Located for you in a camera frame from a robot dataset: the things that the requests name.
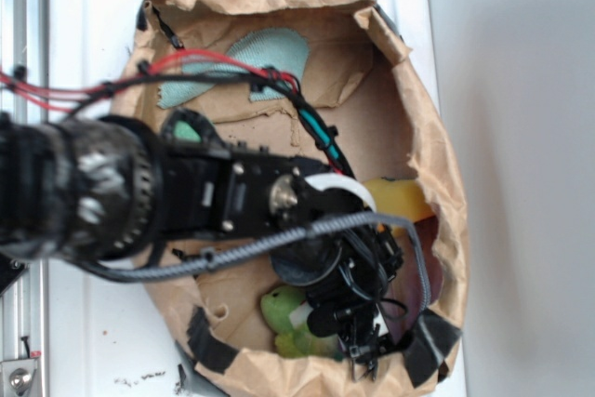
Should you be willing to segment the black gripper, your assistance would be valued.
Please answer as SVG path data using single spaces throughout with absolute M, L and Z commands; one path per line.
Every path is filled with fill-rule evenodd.
M 282 174 L 269 193 L 269 209 L 282 228 L 375 207 L 363 184 L 335 173 Z M 386 332 L 381 317 L 387 352 L 402 351 L 408 341 L 414 314 L 396 298 L 381 299 L 402 263 L 390 232 L 372 224 L 312 236 L 271 254 L 281 280 L 305 293 L 310 331 L 338 335 L 353 381 L 377 379 L 379 341 Z

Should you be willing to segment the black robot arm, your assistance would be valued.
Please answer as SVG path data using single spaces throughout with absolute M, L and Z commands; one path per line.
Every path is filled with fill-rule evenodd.
M 224 141 L 197 112 L 160 132 L 134 118 L 1 119 L 1 251 L 61 258 L 121 283 L 162 282 L 268 255 L 301 288 L 316 337 L 375 366 L 398 345 L 383 323 L 407 218 L 319 160 Z

